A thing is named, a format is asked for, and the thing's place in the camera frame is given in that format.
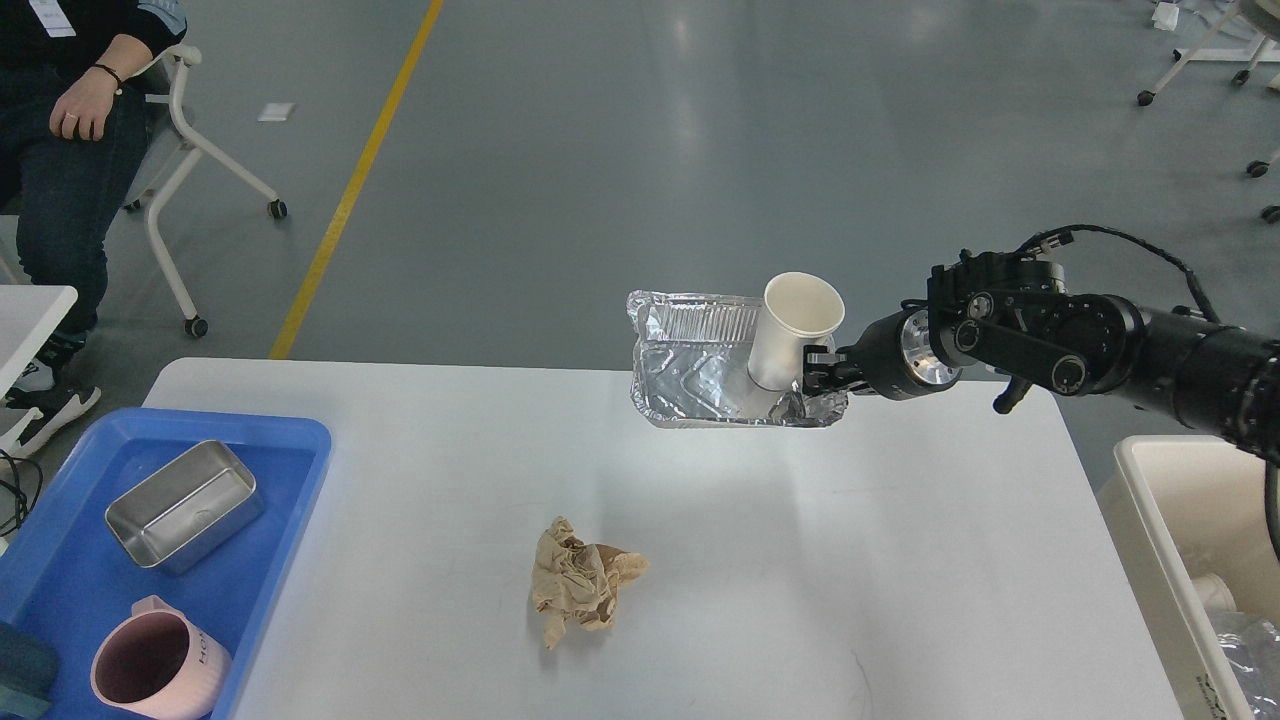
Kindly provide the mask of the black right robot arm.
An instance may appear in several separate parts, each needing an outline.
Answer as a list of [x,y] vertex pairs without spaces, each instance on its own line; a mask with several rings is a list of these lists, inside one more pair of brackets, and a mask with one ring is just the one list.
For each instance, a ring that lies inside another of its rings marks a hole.
[[1263,520],[1276,543],[1277,341],[1222,324],[1194,272],[1162,249],[1156,255],[1184,275],[1193,307],[1162,313],[1112,293],[1069,293],[1047,254],[1078,231],[1044,231],[1010,252],[965,250],[933,266],[925,297],[905,300],[856,343],[806,345],[803,392],[908,400],[948,389],[963,368],[983,364],[1009,377],[993,402],[1000,414],[1032,387],[1115,395],[1261,457]]

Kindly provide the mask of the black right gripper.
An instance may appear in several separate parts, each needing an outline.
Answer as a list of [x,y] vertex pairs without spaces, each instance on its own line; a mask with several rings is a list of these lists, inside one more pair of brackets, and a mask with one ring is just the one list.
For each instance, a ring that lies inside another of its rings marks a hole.
[[[902,356],[896,347],[893,333],[904,324],[928,342],[918,354]],[[845,392],[904,401],[950,389],[960,378],[961,370],[934,352],[924,307],[908,307],[872,323],[855,345],[803,348],[801,391],[809,397]]]

